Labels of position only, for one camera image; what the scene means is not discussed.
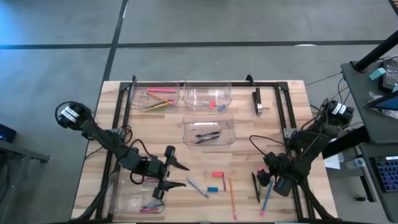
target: table leg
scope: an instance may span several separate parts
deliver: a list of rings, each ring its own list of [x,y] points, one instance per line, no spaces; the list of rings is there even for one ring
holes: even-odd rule
[[[344,150],[354,147],[361,142],[369,142],[369,135],[366,131],[365,126],[355,129],[354,131],[350,131],[348,134],[343,137],[338,138],[336,141],[329,143],[323,150],[322,155],[323,158],[329,158],[338,154],[339,152],[343,152]]]

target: orange pencil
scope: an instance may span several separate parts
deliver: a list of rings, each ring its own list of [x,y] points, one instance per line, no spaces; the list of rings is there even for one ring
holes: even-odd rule
[[[229,175],[229,191],[231,192],[231,200],[232,200],[232,211],[234,213],[234,219],[236,220],[236,209],[235,209],[235,200],[234,200],[234,190],[232,189],[232,178]]]
[[[166,102],[166,103],[168,103],[168,104],[174,105],[173,102],[170,102],[169,100],[165,100],[165,99],[163,99],[162,97],[157,96],[157,95],[155,95],[155,94],[153,94],[153,93],[147,92],[147,94],[150,95],[150,96],[153,97],[153,98],[157,98],[157,99],[163,100],[164,102]]]

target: black metal frame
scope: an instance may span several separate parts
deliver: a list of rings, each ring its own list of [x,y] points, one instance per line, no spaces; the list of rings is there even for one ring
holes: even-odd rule
[[[191,82],[191,86],[220,86],[224,85],[225,82]],[[175,86],[175,82],[137,82],[135,83],[134,86]],[[134,87],[132,85],[132,82],[121,82],[119,86],[119,94],[118,94],[118,99],[116,102],[116,108],[115,108],[115,114],[114,114],[114,119],[113,119],[113,125],[112,128],[118,128],[118,120],[119,120],[119,114],[121,110],[121,105],[122,105],[122,100],[123,100],[123,94],[125,93],[126,90],[128,90],[127,93],[127,101],[126,101],[126,108],[124,110],[124,118],[123,118],[123,126],[128,125],[128,119],[129,119],[129,112],[130,112],[130,97],[132,95],[132,89]],[[184,82],[180,82],[180,87],[184,86]],[[277,101],[277,107],[278,107],[278,114],[280,118],[280,128],[281,132],[283,133],[283,130],[287,128],[286,125],[286,120],[285,120],[285,114],[284,114],[284,109],[283,109],[283,104],[282,104],[282,98],[280,95],[280,91],[282,90],[285,95],[285,100],[286,100],[286,105],[287,105],[287,112],[289,114],[289,119],[290,119],[290,125],[291,128],[296,128],[296,122],[295,122],[295,117],[294,117],[294,112],[293,112],[293,106],[292,106],[292,101],[290,99],[290,93],[289,93],[289,87],[287,82],[248,82],[248,81],[242,81],[242,82],[232,82],[232,86],[253,86],[253,87],[273,87],[275,90],[275,97]],[[105,184],[105,181],[109,177],[110,169],[111,169],[111,161],[112,161],[112,153],[108,151],[106,155],[106,160],[104,164],[104,172],[103,172],[103,178],[102,178],[102,183]],[[295,186],[293,188],[293,199],[294,199],[294,204],[295,204],[295,209],[296,209],[296,214],[297,214],[297,220],[300,221],[303,219],[303,211],[302,211],[302,205],[300,201],[300,195],[299,195],[299,190],[298,187]],[[116,200],[114,198],[116,196],[116,191],[112,193],[113,198],[112,200]],[[309,199],[304,195],[306,204],[307,204],[307,209],[308,209],[308,216],[309,218],[315,218],[315,212],[313,209],[312,204],[310,203]],[[90,220],[90,222],[98,222],[101,221],[103,223],[106,222],[112,222],[113,220],[113,214],[108,213],[106,218],[103,218],[103,206],[104,202],[102,201],[100,206],[97,208],[95,219]]]

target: red eraser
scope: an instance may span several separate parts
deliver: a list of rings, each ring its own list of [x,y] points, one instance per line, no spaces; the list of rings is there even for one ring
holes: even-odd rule
[[[213,100],[212,102],[210,102],[209,107],[210,109],[213,109],[214,106],[216,106],[216,101]]]
[[[222,177],[224,176],[224,173],[222,172],[213,172],[213,177]]]

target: pink marker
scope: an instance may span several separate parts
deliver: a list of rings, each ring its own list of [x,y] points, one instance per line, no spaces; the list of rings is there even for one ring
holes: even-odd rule
[[[148,88],[147,91],[157,91],[163,93],[175,93],[175,90]]]

